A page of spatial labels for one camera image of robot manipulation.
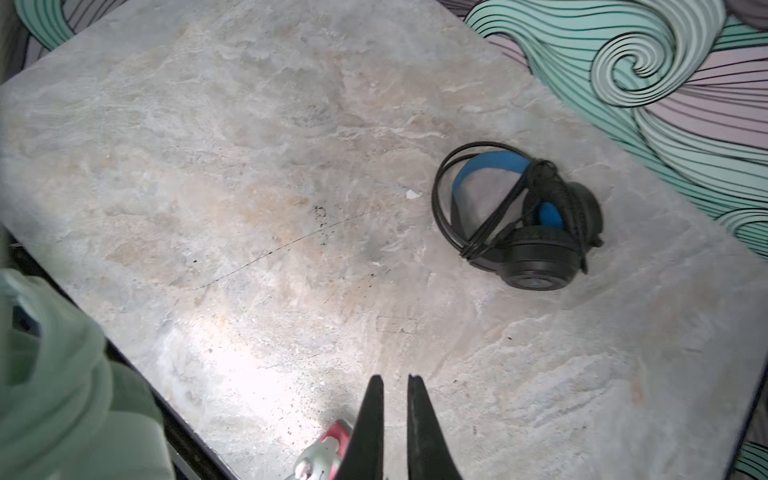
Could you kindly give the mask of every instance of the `table top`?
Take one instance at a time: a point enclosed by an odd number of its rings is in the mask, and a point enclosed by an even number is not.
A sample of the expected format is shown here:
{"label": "table top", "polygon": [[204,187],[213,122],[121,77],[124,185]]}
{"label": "table top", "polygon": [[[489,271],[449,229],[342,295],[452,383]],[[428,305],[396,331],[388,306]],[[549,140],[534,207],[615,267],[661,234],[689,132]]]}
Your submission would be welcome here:
{"label": "table top", "polygon": [[[242,478],[424,377],[465,478],[722,478],[768,269],[433,0],[131,0],[2,87],[3,221]],[[591,188],[564,290],[462,261],[435,169],[506,141]]]}

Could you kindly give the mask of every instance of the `stain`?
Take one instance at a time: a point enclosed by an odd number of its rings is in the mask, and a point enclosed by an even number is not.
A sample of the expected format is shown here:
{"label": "stain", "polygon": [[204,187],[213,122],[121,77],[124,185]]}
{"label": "stain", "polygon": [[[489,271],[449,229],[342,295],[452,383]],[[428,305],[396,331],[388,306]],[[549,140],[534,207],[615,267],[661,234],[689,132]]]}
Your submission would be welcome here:
{"label": "stain", "polygon": [[[279,185],[267,183],[252,183],[246,185],[237,198],[234,206],[244,223],[254,227],[263,225],[273,226],[271,230],[277,243],[283,243],[284,238],[296,235],[293,227],[296,219],[303,212],[296,205],[309,203],[305,197],[297,195],[293,190]],[[228,218],[233,205],[223,205],[223,218]]]}
{"label": "stain", "polygon": [[152,222],[168,230],[179,230],[181,225],[178,217],[171,214],[155,214],[152,216]]}
{"label": "stain", "polygon": [[645,407],[645,368],[640,360],[636,360],[632,372],[629,375],[630,394],[632,405],[637,408]]}
{"label": "stain", "polygon": [[98,163],[92,166],[94,173],[98,173],[102,170],[106,170],[114,166],[114,158],[110,154],[106,154],[98,161]]}
{"label": "stain", "polygon": [[141,237],[132,237],[118,245],[106,258],[122,266],[130,267],[147,260],[147,252],[152,251],[153,247],[154,242],[144,240]]}
{"label": "stain", "polygon": [[314,128],[332,124],[334,109],[328,104],[308,104],[298,115],[291,115],[290,120],[297,127]]}
{"label": "stain", "polygon": [[700,349],[707,341],[710,326],[705,312],[717,309],[718,292],[711,285],[717,276],[699,272],[689,283],[660,289],[653,299],[654,321],[651,336],[655,344]]}

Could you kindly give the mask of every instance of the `black headphones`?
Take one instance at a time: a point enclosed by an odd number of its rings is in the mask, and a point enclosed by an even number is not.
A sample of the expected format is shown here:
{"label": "black headphones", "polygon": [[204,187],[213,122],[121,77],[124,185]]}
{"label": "black headphones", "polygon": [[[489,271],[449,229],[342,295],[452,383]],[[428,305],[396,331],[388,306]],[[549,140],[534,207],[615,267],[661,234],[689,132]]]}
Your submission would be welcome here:
{"label": "black headphones", "polygon": [[[475,147],[502,150],[456,157]],[[445,172],[463,161],[468,162],[453,182],[449,222],[440,207],[438,187]],[[471,172],[482,168],[501,168],[521,176],[491,216],[467,238],[453,192]],[[522,215],[486,243],[526,188]],[[517,148],[498,142],[472,142],[445,157],[432,186],[432,214],[462,258],[523,290],[557,290],[568,285],[579,270],[588,272],[587,252],[603,244],[598,237],[603,231],[603,214],[592,192],[582,184],[565,182],[552,162],[532,160]]]}

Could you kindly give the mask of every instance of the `painted wall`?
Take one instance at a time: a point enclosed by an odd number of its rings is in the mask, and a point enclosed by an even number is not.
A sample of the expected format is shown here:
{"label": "painted wall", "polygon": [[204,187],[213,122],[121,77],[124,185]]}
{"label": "painted wall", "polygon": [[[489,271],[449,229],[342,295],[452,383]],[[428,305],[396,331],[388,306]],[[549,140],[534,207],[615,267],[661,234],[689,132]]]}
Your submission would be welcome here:
{"label": "painted wall", "polygon": [[0,81],[5,77],[5,69],[20,27],[13,0],[0,0]]}
{"label": "painted wall", "polygon": [[32,32],[19,52],[27,68],[72,35],[112,12],[127,0],[11,0]]}
{"label": "painted wall", "polygon": [[768,0],[440,0],[768,258]]}

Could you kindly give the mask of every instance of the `green fabric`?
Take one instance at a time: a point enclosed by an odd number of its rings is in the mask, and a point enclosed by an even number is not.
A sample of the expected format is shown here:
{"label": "green fabric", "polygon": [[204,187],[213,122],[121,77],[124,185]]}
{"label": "green fabric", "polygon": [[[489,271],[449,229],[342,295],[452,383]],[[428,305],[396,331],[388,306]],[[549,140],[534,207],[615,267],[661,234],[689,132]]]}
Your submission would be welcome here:
{"label": "green fabric", "polygon": [[[38,355],[39,340],[27,333],[12,330],[11,385],[24,383],[31,375]],[[149,385],[125,365],[109,362],[112,370],[112,412],[134,412],[148,416],[163,425],[163,415],[154,402]]]}

